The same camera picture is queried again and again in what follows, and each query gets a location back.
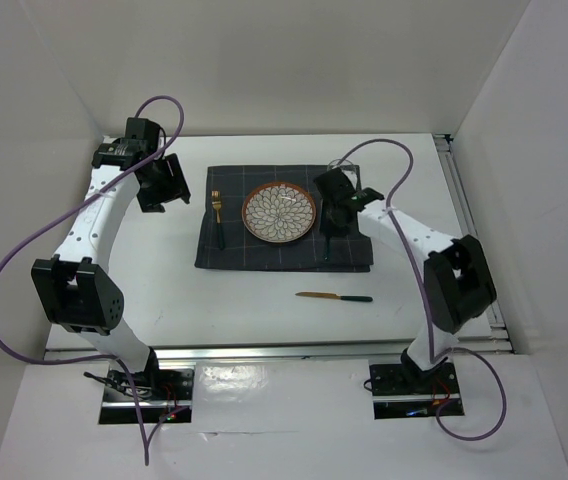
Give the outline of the clear drinking glass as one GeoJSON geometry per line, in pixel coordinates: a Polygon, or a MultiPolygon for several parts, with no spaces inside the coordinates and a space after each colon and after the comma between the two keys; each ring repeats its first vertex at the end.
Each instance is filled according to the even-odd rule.
{"type": "Polygon", "coordinates": [[[359,167],[348,159],[335,159],[328,164],[327,169],[340,169],[348,177],[353,187],[360,184],[359,167]]]}

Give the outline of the gold fork green handle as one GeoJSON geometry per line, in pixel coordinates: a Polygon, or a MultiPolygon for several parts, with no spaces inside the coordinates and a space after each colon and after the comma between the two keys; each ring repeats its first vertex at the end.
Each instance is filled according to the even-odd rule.
{"type": "Polygon", "coordinates": [[[226,247],[225,236],[221,218],[222,210],[222,198],[221,193],[218,190],[213,190],[211,192],[212,208],[215,212],[215,226],[217,235],[217,244],[220,251],[223,251],[226,247]]]}

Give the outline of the floral patterned plate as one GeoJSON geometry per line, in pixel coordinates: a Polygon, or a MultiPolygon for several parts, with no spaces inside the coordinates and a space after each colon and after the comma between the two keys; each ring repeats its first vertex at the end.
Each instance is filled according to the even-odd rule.
{"type": "Polygon", "coordinates": [[[271,244],[300,240],[317,217],[311,195],[289,182],[271,182],[254,189],[244,200],[242,221],[250,234],[271,244]]]}

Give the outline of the dark grey checked cloth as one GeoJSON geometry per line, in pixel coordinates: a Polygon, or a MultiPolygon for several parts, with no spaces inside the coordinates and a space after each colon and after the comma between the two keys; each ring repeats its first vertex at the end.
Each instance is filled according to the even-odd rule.
{"type": "Polygon", "coordinates": [[[269,244],[248,232],[241,217],[245,198],[257,187],[283,180],[309,192],[317,207],[321,197],[313,180],[326,165],[220,165],[207,170],[205,214],[201,223],[194,266],[199,269],[273,272],[368,272],[374,264],[371,240],[356,231],[332,239],[330,262],[324,260],[325,239],[319,225],[300,240],[269,244]],[[226,247],[217,244],[211,192],[222,198],[221,218],[226,247]]]}

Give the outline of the gold knife green handle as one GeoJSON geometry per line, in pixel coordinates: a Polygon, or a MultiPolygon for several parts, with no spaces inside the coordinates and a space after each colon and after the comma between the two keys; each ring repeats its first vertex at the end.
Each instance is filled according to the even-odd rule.
{"type": "Polygon", "coordinates": [[[337,301],[347,301],[347,302],[358,302],[358,303],[372,303],[374,300],[370,296],[359,296],[359,295],[338,295],[335,293],[327,292],[297,292],[295,296],[304,298],[318,298],[318,299],[328,299],[337,301]]]}

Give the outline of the gold spoon green handle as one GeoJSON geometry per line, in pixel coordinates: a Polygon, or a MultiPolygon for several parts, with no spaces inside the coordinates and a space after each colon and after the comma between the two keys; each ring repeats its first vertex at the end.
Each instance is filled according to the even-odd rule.
{"type": "Polygon", "coordinates": [[[325,245],[324,245],[324,260],[326,262],[330,262],[332,256],[332,235],[325,236],[325,245]]]}

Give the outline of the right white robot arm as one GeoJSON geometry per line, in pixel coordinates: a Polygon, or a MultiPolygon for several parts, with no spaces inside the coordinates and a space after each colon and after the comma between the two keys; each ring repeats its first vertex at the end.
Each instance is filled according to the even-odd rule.
{"type": "Polygon", "coordinates": [[[340,168],[314,179],[322,201],[320,232],[327,238],[357,229],[407,255],[417,275],[425,326],[401,354],[400,379],[412,392],[424,391],[458,343],[458,333],[497,299],[480,241],[455,238],[404,213],[372,189],[356,189],[340,168]]]}

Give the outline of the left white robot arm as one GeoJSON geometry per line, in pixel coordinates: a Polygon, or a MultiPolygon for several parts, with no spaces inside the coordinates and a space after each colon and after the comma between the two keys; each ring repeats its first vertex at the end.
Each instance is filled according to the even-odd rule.
{"type": "Polygon", "coordinates": [[[111,364],[127,389],[140,399],[160,390],[155,351],[124,320],[124,294],[108,274],[111,251],[132,202],[144,213],[162,213],[174,200],[190,201],[176,155],[147,162],[158,152],[162,127],[128,118],[123,137],[94,152],[88,205],[81,208],[68,237],[49,259],[38,259],[31,277],[48,320],[79,335],[111,364]]]}

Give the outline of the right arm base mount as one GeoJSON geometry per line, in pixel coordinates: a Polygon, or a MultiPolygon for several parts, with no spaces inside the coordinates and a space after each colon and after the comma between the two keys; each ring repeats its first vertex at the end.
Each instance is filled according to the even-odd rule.
{"type": "Polygon", "coordinates": [[[464,416],[464,406],[452,362],[444,363],[426,379],[410,379],[400,363],[369,365],[363,388],[372,396],[375,420],[464,416]]]}

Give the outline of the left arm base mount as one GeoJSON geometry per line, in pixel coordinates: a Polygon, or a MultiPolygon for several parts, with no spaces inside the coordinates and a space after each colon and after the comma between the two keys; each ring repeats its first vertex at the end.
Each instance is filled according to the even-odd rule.
{"type": "MultiPolygon", "coordinates": [[[[173,424],[190,423],[194,374],[193,368],[162,369],[158,371],[154,385],[135,376],[143,422],[154,424],[162,420],[173,424]]],[[[109,370],[104,375],[84,372],[83,376],[103,387],[98,419],[100,425],[127,425],[138,422],[132,389],[122,372],[109,370]]]]}

